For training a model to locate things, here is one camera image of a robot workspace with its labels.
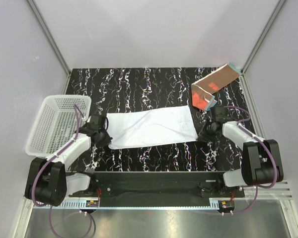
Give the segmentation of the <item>white terry towel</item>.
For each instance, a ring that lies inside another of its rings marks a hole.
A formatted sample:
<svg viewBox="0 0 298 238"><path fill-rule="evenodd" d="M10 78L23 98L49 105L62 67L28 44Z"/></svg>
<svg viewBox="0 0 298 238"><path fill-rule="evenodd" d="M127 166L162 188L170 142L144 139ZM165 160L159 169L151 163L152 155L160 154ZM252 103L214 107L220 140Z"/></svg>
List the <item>white terry towel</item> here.
<svg viewBox="0 0 298 238"><path fill-rule="evenodd" d="M133 113L110 113L108 133L112 150L196 141L188 105Z"/></svg>

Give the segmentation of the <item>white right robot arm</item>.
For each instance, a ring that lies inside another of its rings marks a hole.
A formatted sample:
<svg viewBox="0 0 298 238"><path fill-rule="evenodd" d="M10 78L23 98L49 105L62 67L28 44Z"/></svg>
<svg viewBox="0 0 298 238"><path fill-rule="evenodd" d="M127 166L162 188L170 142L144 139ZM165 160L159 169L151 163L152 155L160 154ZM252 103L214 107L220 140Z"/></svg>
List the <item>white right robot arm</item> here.
<svg viewBox="0 0 298 238"><path fill-rule="evenodd" d="M228 110L233 106L215 106L211 108L211 120L199 132L197 141L215 142L223 136L242 150L240 169L225 172L216 183L216 192L220 196L228 196L234 187L259 186L272 188L283 181L284 171L278 142L274 139L264 139L246 129L242 123L247 118L234 120Z"/></svg>

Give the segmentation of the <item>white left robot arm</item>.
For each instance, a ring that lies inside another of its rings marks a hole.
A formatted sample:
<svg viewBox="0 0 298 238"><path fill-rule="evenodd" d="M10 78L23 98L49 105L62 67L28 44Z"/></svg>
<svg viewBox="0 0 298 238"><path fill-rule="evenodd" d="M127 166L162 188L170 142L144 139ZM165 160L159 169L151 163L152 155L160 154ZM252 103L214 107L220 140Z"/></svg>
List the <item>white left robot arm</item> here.
<svg viewBox="0 0 298 238"><path fill-rule="evenodd" d="M36 206L59 206L65 197L81 191L86 196L97 192L93 175L76 172L68 176L67 169L78 157L91 147L108 146L112 137L108 133L109 119L91 115L87 122L78 126L72 138L60 149L46 158L34 158L30 164L25 186L25 198Z"/></svg>

